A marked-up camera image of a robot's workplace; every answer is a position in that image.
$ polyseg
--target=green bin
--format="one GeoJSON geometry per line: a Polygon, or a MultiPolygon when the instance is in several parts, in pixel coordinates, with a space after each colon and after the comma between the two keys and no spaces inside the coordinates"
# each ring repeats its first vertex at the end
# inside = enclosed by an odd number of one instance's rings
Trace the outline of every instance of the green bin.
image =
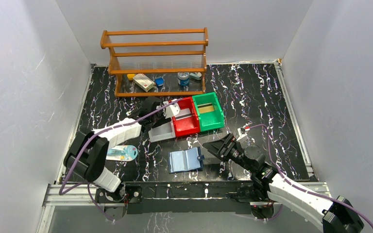
{"type": "Polygon", "coordinates": [[[192,99],[194,100],[195,109],[198,113],[201,132],[224,127],[224,113],[222,112],[215,92],[192,96],[192,99]],[[203,109],[203,106],[209,106],[209,108],[212,106],[214,110],[200,113],[200,108],[203,109]]]}

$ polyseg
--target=wooden shelf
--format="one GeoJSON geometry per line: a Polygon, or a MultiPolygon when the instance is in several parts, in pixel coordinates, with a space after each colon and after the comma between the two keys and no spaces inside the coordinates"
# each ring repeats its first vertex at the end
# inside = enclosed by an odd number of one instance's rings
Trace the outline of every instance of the wooden shelf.
{"type": "Polygon", "coordinates": [[[205,92],[206,54],[208,31],[204,29],[148,30],[148,31],[103,31],[101,48],[109,49],[108,73],[115,75],[117,97],[135,96],[180,96],[197,95],[205,92]],[[181,50],[157,51],[160,46],[176,46],[181,50]],[[191,46],[201,46],[201,50],[182,50],[191,46]],[[135,47],[145,48],[145,52],[134,51],[135,47]],[[137,73],[178,73],[201,72],[202,90],[176,92],[121,93],[124,74],[137,73]]]}

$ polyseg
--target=black marble table surface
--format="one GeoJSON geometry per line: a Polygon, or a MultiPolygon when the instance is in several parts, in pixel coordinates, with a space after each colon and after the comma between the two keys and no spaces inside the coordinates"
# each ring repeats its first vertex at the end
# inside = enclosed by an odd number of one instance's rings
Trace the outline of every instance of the black marble table surface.
{"type": "MultiPolygon", "coordinates": [[[[106,67],[95,67],[79,128],[99,129],[110,126],[126,118],[127,112],[140,106],[144,99],[117,99],[114,90],[115,77],[108,75],[106,67]]],[[[202,143],[218,140],[227,133],[237,135],[237,128],[244,125],[263,123],[272,134],[272,158],[277,160],[291,179],[309,179],[274,64],[208,65],[206,92],[217,94],[225,115],[224,128],[154,143],[149,141],[148,133],[144,133],[124,143],[138,148],[139,154],[135,160],[106,161],[105,166],[123,181],[249,180],[248,171],[232,161],[221,162],[202,147],[205,155],[203,171],[169,174],[168,152],[202,146],[202,143]]],[[[266,132],[261,128],[254,128],[249,131],[248,136],[243,147],[258,145],[267,156],[266,132]]],[[[69,181],[78,182],[81,179],[72,176],[69,181]]]]}

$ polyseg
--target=small box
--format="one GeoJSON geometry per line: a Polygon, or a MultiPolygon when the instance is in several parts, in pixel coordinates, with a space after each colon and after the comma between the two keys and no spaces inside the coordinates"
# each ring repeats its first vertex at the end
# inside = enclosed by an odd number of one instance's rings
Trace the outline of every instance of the small box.
{"type": "Polygon", "coordinates": [[[156,86],[163,86],[164,85],[164,79],[162,77],[155,79],[156,86]]]}
{"type": "Polygon", "coordinates": [[[133,80],[136,84],[138,84],[138,86],[140,86],[146,92],[153,88],[153,82],[144,74],[135,75],[133,80]]]}

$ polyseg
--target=white wall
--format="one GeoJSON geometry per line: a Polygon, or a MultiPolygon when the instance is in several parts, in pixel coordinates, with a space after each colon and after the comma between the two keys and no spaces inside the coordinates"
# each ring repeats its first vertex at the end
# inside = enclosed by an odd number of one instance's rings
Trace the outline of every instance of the white wall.
{"type": "Polygon", "coordinates": [[[318,177],[373,220],[373,1],[315,0],[283,72],[318,177]]]}
{"type": "Polygon", "coordinates": [[[54,0],[0,0],[0,233],[36,231],[89,74],[54,0]]]}
{"type": "Polygon", "coordinates": [[[208,28],[207,62],[282,58],[313,0],[57,0],[90,63],[103,30],[208,28]]]}

